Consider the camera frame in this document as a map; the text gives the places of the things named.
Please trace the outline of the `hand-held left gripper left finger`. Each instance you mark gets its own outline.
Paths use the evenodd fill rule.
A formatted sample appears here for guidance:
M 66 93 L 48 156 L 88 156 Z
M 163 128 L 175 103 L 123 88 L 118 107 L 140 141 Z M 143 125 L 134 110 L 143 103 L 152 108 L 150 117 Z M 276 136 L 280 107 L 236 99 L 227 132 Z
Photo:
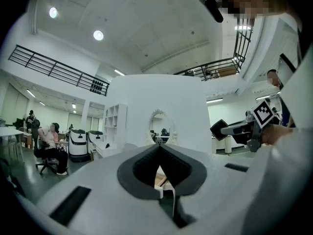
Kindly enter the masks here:
M 65 224 L 82 235 L 171 235 L 177 225 L 159 204 L 160 193 L 154 184 L 140 179 L 148 170 L 134 174 L 134 163 L 144 151 L 156 145 L 133 150 L 118 150 L 112 156 L 90 162 L 53 186 L 37 202 L 48 216 L 57 210 L 76 189 L 88 194 Z

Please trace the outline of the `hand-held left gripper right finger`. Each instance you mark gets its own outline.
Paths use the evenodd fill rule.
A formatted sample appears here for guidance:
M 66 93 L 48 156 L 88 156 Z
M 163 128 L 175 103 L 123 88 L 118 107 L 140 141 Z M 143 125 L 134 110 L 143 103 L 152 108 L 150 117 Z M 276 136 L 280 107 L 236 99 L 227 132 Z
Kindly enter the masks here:
M 160 145 L 160 165 L 175 189 L 173 228 L 160 235 L 256 235 L 248 208 L 268 155 L 255 159 Z

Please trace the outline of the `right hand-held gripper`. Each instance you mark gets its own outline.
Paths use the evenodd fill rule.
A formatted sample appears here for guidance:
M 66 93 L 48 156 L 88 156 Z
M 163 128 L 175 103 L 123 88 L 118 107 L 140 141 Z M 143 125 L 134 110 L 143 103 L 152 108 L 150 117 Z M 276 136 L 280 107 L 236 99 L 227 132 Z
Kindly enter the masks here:
M 212 135 L 221 141 L 232 136 L 237 144 L 246 145 L 251 152 L 257 152 L 262 145 L 261 133 L 268 124 L 277 124 L 276 116 L 267 100 L 262 100 L 251 110 L 246 111 L 246 118 L 242 121 L 227 124 L 220 119 L 210 128 Z

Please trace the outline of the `wooden drawer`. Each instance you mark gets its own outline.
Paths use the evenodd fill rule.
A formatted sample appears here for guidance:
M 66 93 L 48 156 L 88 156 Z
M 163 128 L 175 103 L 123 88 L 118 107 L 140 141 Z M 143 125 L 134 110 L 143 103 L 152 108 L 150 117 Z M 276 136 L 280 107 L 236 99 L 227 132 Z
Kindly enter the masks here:
M 154 188 L 159 192 L 160 198 L 163 198 L 166 193 L 175 195 L 174 187 L 169 182 L 161 166 L 156 171 Z

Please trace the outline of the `person's right hand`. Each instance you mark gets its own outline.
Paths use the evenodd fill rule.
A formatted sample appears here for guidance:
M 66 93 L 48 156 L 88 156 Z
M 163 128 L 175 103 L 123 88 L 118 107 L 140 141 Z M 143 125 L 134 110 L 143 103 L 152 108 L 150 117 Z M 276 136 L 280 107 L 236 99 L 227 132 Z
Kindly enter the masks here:
M 282 125 L 268 124 L 265 126 L 261 133 L 262 143 L 273 145 L 282 136 L 288 135 L 293 131 L 293 128 L 285 127 Z

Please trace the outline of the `white low cabinet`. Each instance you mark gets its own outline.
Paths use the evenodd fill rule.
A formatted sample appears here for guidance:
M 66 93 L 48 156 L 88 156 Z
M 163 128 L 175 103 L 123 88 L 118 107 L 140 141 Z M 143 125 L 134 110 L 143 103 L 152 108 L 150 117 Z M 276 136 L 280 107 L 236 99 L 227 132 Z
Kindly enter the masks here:
M 95 141 L 93 143 L 96 152 L 101 158 L 113 156 L 122 152 L 122 149 L 118 148 L 116 144 L 110 144 L 108 148 L 106 148 L 106 144 L 107 143 L 104 141 Z

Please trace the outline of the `white service robot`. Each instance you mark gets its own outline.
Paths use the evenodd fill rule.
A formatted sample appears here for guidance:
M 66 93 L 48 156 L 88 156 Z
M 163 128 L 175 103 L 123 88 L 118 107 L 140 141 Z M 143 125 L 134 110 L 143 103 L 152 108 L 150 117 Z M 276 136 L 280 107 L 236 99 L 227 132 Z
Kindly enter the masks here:
M 86 132 L 84 130 L 70 130 L 68 139 L 68 156 L 72 162 L 84 162 L 90 159 L 87 149 Z
M 89 131 L 87 136 L 87 149 L 88 153 L 91 154 L 94 152 L 95 148 L 93 148 L 93 143 L 95 141 L 103 141 L 104 134 L 101 131 Z

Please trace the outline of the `white open bookshelf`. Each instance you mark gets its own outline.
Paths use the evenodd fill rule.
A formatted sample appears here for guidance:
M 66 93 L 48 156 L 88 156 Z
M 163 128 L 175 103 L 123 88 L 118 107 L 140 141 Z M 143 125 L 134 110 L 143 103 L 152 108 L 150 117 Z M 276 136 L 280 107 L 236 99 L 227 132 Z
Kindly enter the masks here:
M 105 108 L 104 142 L 108 149 L 122 148 L 126 143 L 127 105 L 117 104 Z

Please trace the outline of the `oval white-framed mirror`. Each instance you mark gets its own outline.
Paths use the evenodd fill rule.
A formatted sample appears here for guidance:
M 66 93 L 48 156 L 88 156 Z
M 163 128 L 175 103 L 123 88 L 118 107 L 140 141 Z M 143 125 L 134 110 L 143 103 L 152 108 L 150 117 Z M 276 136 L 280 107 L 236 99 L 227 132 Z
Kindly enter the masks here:
M 161 109 L 153 111 L 149 118 L 146 131 L 147 144 L 172 144 L 177 145 L 177 131 L 173 120 Z

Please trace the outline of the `black office chair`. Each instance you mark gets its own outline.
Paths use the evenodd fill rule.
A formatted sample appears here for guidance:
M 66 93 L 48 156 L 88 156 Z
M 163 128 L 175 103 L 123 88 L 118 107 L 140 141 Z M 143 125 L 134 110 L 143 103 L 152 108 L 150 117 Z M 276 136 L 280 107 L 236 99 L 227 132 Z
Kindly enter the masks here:
M 46 168 L 48 168 L 52 173 L 57 174 L 57 169 L 53 167 L 54 165 L 57 165 L 57 163 L 51 162 L 52 159 L 45 152 L 46 147 L 49 147 L 49 145 L 46 142 L 38 140 L 37 148 L 34 150 L 35 157 L 42 160 L 41 163 L 35 164 L 35 167 L 37 169 L 39 166 L 42 167 L 39 172 L 41 176 L 43 175 L 43 171 Z

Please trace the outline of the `black balcony railing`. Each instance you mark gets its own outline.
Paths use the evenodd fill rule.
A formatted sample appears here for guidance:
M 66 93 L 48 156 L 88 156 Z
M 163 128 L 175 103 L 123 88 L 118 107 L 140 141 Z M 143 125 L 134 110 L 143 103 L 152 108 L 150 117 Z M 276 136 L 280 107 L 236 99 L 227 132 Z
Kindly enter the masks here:
M 232 57 L 227 57 L 202 64 L 198 67 L 192 67 L 179 71 L 176 75 L 198 77 L 201 81 L 208 81 L 239 74 L 243 63 L 246 60 L 246 54 L 251 43 L 251 36 L 253 33 L 253 30 L 246 25 L 239 26 L 239 28 L 239 32 L 236 33 L 234 53 Z
M 110 85 L 102 79 L 20 45 L 15 46 L 8 60 L 59 81 L 103 96 L 107 95 Z

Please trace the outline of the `white office table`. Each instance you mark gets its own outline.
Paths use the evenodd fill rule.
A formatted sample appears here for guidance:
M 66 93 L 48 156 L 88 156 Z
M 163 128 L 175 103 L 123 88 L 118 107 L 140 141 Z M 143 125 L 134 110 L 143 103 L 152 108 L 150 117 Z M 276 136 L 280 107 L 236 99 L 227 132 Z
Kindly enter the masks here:
M 17 129 L 9 128 L 9 127 L 0 127 L 0 138 L 11 138 L 12 136 L 18 137 L 15 144 L 17 145 L 17 150 L 20 152 L 22 162 L 24 162 L 24 156 L 22 152 L 22 137 L 24 132 L 19 131 Z

